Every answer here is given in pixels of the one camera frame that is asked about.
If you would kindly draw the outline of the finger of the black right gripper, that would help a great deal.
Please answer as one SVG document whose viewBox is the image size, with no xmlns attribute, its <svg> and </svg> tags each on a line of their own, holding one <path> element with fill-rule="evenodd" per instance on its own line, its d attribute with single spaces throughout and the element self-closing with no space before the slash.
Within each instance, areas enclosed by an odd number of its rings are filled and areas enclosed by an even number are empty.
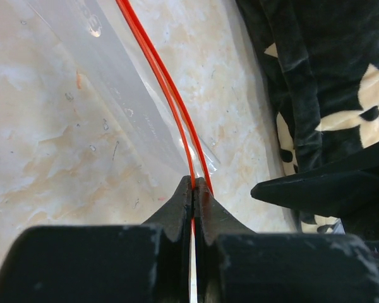
<svg viewBox="0 0 379 303">
<path fill-rule="evenodd" d="M 379 148 L 367 148 L 309 172 L 258 183 L 260 201 L 324 217 L 344 217 L 379 198 Z"/>
</svg>

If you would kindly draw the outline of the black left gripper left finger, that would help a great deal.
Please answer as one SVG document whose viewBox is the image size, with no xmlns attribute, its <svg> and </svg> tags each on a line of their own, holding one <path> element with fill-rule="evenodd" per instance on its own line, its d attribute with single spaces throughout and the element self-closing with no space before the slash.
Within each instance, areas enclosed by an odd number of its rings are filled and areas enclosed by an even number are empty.
<svg viewBox="0 0 379 303">
<path fill-rule="evenodd" d="M 139 225 L 26 229 L 0 268 L 0 302 L 188 302 L 193 191 L 183 177 Z"/>
</svg>

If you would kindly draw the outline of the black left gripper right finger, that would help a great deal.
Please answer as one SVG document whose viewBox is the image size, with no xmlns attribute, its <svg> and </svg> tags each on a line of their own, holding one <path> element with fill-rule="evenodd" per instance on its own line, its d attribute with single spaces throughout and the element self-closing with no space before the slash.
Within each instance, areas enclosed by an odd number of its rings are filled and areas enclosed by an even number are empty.
<svg viewBox="0 0 379 303">
<path fill-rule="evenodd" d="M 193 190 L 199 302 L 379 302 L 379 242 L 342 234 L 259 234 L 203 178 Z"/>
</svg>

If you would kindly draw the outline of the clear orange-zipper zip bag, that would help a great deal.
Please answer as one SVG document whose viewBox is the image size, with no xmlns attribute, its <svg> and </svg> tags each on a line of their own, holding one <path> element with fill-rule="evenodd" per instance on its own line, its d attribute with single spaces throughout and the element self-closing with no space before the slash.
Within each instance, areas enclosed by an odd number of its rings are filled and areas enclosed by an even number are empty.
<svg viewBox="0 0 379 303">
<path fill-rule="evenodd" d="M 129 1 L 30 1 L 106 101 L 151 180 L 171 194 L 152 215 L 161 231 L 155 295 L 188 302 L 194 196 L 212 189 L 215 160 Z"/>
</svg>

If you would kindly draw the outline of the black floral pillow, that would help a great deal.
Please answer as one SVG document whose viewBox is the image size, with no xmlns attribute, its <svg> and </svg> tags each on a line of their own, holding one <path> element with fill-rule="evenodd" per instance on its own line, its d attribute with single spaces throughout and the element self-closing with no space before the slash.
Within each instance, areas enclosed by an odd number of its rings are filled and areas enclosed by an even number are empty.
<svg viewBox="0 0 379 303">
<path fill-rule="evenodd" d="M 379 148 L 379 1 L 237 6 L 265 73 L 284 177 Z M 379 198 L 341 218 L 294 211 L 305 233 L 341 223 L 379 240 Z"/>
</svg>

